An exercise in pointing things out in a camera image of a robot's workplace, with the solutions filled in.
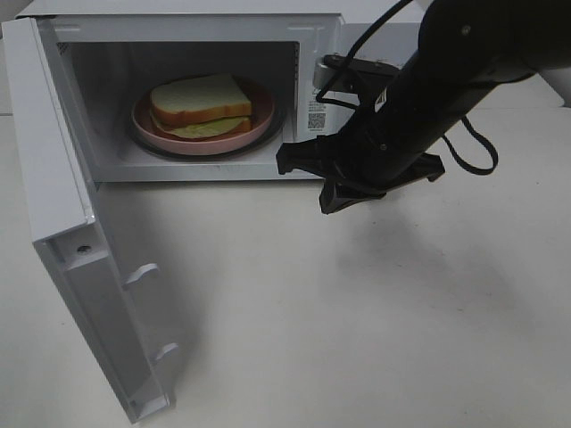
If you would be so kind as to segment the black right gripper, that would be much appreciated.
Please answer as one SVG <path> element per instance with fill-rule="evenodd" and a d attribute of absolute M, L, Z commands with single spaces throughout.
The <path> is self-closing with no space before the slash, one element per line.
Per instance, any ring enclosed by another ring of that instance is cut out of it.
<path fill-rule="evenodd" d="M 326 85 L 332 86 L 347 69 L 343 70 L 341 65 Z M 319 195 L 323 214 L 334 214 L 358 203 L 381 200 L 393 189 L 423 179 L 434 182 L 444 174 L 440 157 L 399 148 L 397 139 L 390 135 L 389 127 L 400 126 L 401 122 L 385 119 L 375 110 L 376 99 L 385 95 L 385 90 L 398 74 L 384 88 L 373 91 L 360 89 L 356 94 L 358 106 L 337 133 L 300 143 L 282 144 L 277 151 L 280 175 L 299 169 L 326 179 Z"/>

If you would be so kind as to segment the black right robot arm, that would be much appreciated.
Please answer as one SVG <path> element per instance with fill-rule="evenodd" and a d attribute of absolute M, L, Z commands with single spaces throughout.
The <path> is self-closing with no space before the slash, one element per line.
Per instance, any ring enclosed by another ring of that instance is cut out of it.
<path fill-rule="evenodd" d="M 434 1 L 421 21 L 418 48 L 400 70 L 356 53 L 400 10 L 390 8 L 345 56 L 323 62 L 332 75 L 317 94 L 353 93 L 359 101 L 334 134 L 283 144 L 280 174 L 302 170 L 324 181 L 323 213 L 379 200 L 399 187 L 444 172 L 429 147 L 494 88 L 570 64 L 567 1 Z"/>

